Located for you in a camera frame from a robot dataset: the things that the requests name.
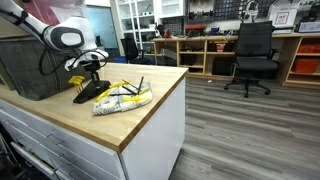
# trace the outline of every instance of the laminate floor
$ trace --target laminate floor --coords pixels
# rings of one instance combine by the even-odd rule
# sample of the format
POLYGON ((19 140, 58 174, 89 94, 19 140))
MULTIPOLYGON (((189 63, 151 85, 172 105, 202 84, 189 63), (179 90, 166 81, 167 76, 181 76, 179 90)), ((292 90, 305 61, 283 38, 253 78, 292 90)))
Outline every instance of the laminate floor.
POLYGON ((186 138, 171 180, 320 180, 320 90, 223 89, 187 79, 186 138))

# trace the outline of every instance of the floor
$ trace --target floor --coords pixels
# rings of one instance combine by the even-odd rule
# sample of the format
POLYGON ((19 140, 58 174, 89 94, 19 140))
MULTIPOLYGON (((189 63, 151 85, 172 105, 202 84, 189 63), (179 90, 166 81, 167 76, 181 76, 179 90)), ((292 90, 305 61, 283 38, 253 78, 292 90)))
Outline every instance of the floor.
POLYGON ((320 90, 263 83, 271 95, 188 79, 186 138, 171 180, 319 180, 320 90))

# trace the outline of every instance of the desk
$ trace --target desk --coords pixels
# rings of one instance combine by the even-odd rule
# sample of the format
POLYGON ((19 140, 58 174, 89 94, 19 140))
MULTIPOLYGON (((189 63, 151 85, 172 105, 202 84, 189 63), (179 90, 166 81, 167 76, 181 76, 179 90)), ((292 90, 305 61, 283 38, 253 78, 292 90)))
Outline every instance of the desk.
MULTIPOLYGON (((300 44, 310 38, 318 38, 320 33, 292 33, 292 34, 274 34, 273 39, 283 40, 282 53, 279 56, 279 71, 277 79, 283 86, 304 87, 320 89, 320 65, 314 74, 299 74, 291 71, 296 57, 316 57, 320 54, 301 54, 297 53, 300 44)), ((170 38, 170 39, 154 39, 155 58, 160 58, 161 48, 168 48, 177 52, 177 66, 189 68, 189 77, 206 78, 214 80, 233 79, 234 74, 230 76, 212 75, 212 64, 215 57, 233 58, 234 52, 210 52, 208 44, 210 41, 229 40, 236 41, 238 36, 208 36, 197 38, 170 38), (183 52, 182 47, 190 45, 194 48, 203 49, 201 52, 183 52), (182 54, 196 54, 196 63, 192 66, 180 65, 182 54)))
MULTIPOLYGON (((138 109, 104 116, 92 115, 94 100, 73 104, 74 88, 41 101, 2 88, 0 122, 18 150, 58 166, 62 179, 167 179, 184 141, 186 72, 108 63, 99 70, 101 79, 139 84, 144 76, 154 99, 138 109)), ((42 170, 56 178, 50 168, 42 170)))

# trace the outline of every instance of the white cabinet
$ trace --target white cabinet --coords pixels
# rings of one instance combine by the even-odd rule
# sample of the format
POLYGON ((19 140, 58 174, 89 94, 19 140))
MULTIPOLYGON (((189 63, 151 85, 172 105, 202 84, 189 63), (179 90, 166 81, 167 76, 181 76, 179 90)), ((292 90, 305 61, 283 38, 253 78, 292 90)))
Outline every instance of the white cabinet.
POLYGON ((185 0, 157 0, 160 18, 177 17, 185 15, 185 0))
POLYGON ((116 0, 121 37, 134 38, 138 48, 148 50, 153 44, 149 37, 155 35, 154 0, 116 0))

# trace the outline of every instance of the wooden countertop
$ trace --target wooden countertop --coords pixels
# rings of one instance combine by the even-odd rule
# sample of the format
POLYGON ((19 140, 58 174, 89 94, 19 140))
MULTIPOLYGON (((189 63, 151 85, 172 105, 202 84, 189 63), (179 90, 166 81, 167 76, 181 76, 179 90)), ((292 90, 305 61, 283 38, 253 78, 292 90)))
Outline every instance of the wooden countertop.
POLYGON ((151 82, 154 99, 138 109, 103 116, 92 115, 94 100, 73 104, 77 95, 75 88, 41 101, 32 101, 20 97, 16 91, 0 87, 0 99, 116 152, 122 152, 186 73, 187 68, 108 63, 99 71, 102 80, 114 83, 125 79, 138 85, 144 76, 145 81, 151 82))
MULTIPOLYGON (((320 33, 291 33, 291 34, 273 34, 273 38, 288 38, 288 37, 320 37, 320 33)), ((164 41, 199 41, 199 40, 237 40, 238 36, 205 36, 194 38, 158 38, 153 39, 154 42, 164 41)))

